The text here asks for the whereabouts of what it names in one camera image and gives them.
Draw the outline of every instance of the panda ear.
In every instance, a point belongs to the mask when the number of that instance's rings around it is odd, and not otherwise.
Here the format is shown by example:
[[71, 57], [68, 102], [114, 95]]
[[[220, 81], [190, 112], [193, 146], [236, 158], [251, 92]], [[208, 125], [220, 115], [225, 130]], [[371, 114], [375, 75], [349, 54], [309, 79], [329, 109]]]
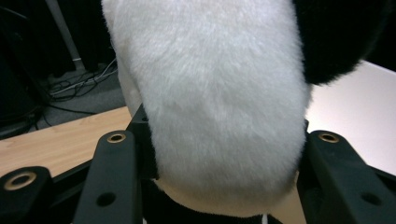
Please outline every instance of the panda ear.
[[390, 13], [389, 0], [293, 0], [307, 83], [351, 72], [373, 48]]

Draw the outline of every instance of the table surface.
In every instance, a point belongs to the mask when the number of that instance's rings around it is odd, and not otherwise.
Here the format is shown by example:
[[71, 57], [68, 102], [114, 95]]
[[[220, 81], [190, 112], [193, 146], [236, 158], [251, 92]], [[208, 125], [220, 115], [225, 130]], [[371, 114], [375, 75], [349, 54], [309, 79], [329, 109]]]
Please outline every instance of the table surface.
[[[343, 135], [369, 164], [396, 174], [396, 74], [370, 63], [334, 82], [315, 87], [308, 131]], [[126, 107], [0, 141], [0, 176], [25, 166], [59, 175], [92, 158], [98, 139], [125, 130]], [[304, 223], [296, 190], [273, 212], [283, 223]]]

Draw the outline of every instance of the white cable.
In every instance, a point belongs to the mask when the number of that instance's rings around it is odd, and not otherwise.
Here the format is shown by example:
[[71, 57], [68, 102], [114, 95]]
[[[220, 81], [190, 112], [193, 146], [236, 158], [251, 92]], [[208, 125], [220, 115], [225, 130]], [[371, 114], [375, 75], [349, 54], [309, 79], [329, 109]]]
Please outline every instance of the white cable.
[[71, 90], [71, 89], [74, 89], [75, 87], [83, 86], [83, 85], [86, 85], [86, 84], [91, 84], [91, 83], [96, 82], [96, 81], [99, 80], [100, 78], [108, 77], [108, 76], [110, 76], [110, 75], [116, 73], [116, 72], [118, 71], [118, 69], [116, 69], [115, 71], [112, 71], [111, 73], [105, 74], [105, 72], [107, 71], [107, 69], [108, 69], [108, 68], [111, 66], [111, 64], [113, 64], [115, 61], [116, 61], [116, 59], [114, 59], [113, 61], [111, 61], [111, 63], [108, 64], [108, 66], [105, 68], [105, 70], [102, 72], [101, 75], [96, 76], [96, 77], [89, 78], [89, 79], [84, 80], [84, 81], [80, 81], [80, 82], [78, 82], [78, 83], [76, 83], [76, 84], [73, 84], [73, 85], [71, 85], [71, 86], [68, 86], [68, 87], [66, 87], [66, 88], [64, 88], [64, 89], [62, 89], [62, 90], [55, 91], [55, 92], [50, 92], [49, 95], [54, 96], [54, 95], [57, 95], [57, 94], [62, 93], [62, 92], [64, 92], [64, 91], [69, 91], [69, 90]]

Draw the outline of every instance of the screw hole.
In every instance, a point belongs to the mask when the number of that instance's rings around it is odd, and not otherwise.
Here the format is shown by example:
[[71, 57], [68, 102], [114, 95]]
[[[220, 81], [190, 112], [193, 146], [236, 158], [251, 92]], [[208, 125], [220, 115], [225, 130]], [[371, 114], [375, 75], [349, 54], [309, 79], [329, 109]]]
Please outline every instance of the screw hole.
[[329, 142], [329, 143], [337, 143], [340, 141], [340, 139], [338, 139], [337, 136], [331, 134], [331, 133], [321, 133], [319, 135], [319, 138], [325, 142]]
[[96, 200], [96, 204], [101, 207], [106, 207], [111, 205], [116, 201], [116, 195], [114, 193], [108, 192], [101, 194]]
[[107, 142], [109, 143], [118, 143], [122, 142], [126, 138], [123, 133], [115, 133], [107, 138]]
[[369, 193], [369, 192], [364, 192], [361, 194], [361, 198], [370, 204], [379, 206], [382, 204], [381, 200], [373, 193]]
[[12, 176], [4, 185], [6, 190], [22, 189], [35, 181], [37, 175], [33, 172], [27, 171], [18, 175]]

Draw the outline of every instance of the cable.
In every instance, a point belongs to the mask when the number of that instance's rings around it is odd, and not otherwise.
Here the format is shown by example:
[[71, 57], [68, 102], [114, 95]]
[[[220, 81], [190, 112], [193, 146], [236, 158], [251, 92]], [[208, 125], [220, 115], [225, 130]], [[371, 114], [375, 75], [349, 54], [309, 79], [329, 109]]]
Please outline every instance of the cable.
[[116, 59], [114, 59], [113, 61], [111, 61], [111, 63], [108, 64], [108, 66], [106, 67], [106, 69], [105, 69], [105, 70], [102, 72], [102, 74], [99, 75], [98, 77], [90, 77], [90, 78], [88, 78], [88, 79], [86, 79], [86, 80], [84, 80], [84, 81], [80, 81], [80, 82], [78, 82], [78, 83], [76, 83], [76, 84], [73, 84], [73, 85], [71, 85], [71, 86], [68, 86], [68, 87], [66, 87], [66, 88], [64, 88], [64, 89], [62, 89], [62, 90], [59, 90], [59, 91], [56, 91], [56, 92], [50, 92], [49, 95], [54, 96], [54, 95], [57, 95], [57, 94], [62, 93], [62, 92], [64, 92], [64, 91], [69, 91], [69, 90], [71, 90], [71, 89], [74, 89], [75, 87], [80, 87], [80, 86], [83, 86], [83, 85], [87, 85], [87, 84], [96, 82], [98, 79], [100, 79], [100, 78], [102, 78], [102, 77], [108, 77], [108, 76], [110, 76], [110, 75], [116, 73], [117, 70], [116, 70], [116, 71], [112, 71], [112, 72], [106, 74], [107, 69], [108, 69], [115, 61], [116, 61]]
[[43, 113], [43, 120], [47, 123], [48, 126], [52, 127], [52, 125], [49, 123], [49, 121], [47, 120], [47, 117], [44, 113]]
[[55, 108], [55, 109], [67, 111], [67, 112], [72, 112], [72, 113], [87, 114], [87, 115], [96, 115], [97, 114], [97, 113], [87, 112], [87, 111], [66, 109], [66, 108], [62, 108], [62, 107], [56, 106], [56, 105], [47, 105], [47, 106]]
[[69, 85], [72, 85], [71, 82], [69, 82], [68, 80], [71, 80], [71, 79], [73, 79], [73, 78], [78, 77], [78, 79], [75, 81], [75, 82], [77, 82], [77, 81], [80, 81], [85, 75], [87, 75], [87, 74], [89, 74], [89, 73], [90, 73], [90, 72], [84, 72], [84, 73], [82, 73], [82, 74], [80, 74], [80, 75], [75, 75], [75, 76], [69, 77], [69, 78], [67, 78], [67, 79], [65, 79], [65, 80], [62, 80], [62, 81], [59, 81], [59, 82], [55, 82], [55, 83], [53, 83], [52, 85], [55, 86], [55, 85], [58, 85], [59, 83], [62, 83], [62, 82], [64, 82], [64, 81], [70, 83]]
[[80, 93], [82, 90], [84, 90], [84, 88], [87, 87], [88, 85], [84, 85], [84, 84], [83, 84], [83, 85], [80, 85], [80, 86], [76, 86], [76, 87], [73, 89], [73, 90], [74, 90], [74, 93], [69, 94], [69, 95], [51, 96], [51, 101], [52, 101], [52, 102], [65, 102], [65, 101], [72, 100], [72, 99], [74, 99], [75, 97], [83, 96], [83, 95], [87, 94], [88, 92], [92, 91], [99, 83], [101, 83], [101, 82], [107, 80], [111, 74], [114, 74], [114, 73], [116, 73], [116, 72], [117, 72], [117, 69], [114, 70], [114, 71], [112, 71], [111, 73], [105, 75], [105, 76], [102, 76], [102, 80], [100, 80], [100, 81], [94, 81], [93, 84], [90, 84], [90, 85], [93, 85], [93, 86], [92, 86], [89, 90], [87, 90], [87, 91], [85, 91], [85, 92], [83, 92], [83, 93], [81, 93], [81, 94], [79, 94], [79, 93]]
[[12, 10], [12, 9], [9, 9], [9, 8], [7, 8], [7, 7], [0, 7], [0, 9], [4, 10], [4, 11], [6, 11], [6, 12], [9, 12], [9, 13], [11, 13], [11, 14], [13, 14], [13, 15], [19, 17], [19, 18], [22, 18], [22, 19], [24, 19], [24, 20], [26, 20], [26, 21], [29, 21], [29, 18], [27, 18], [26, 16], [22, 15], [22, 14], [19, 13], [19, 12], [16, 12], [16, 11]]

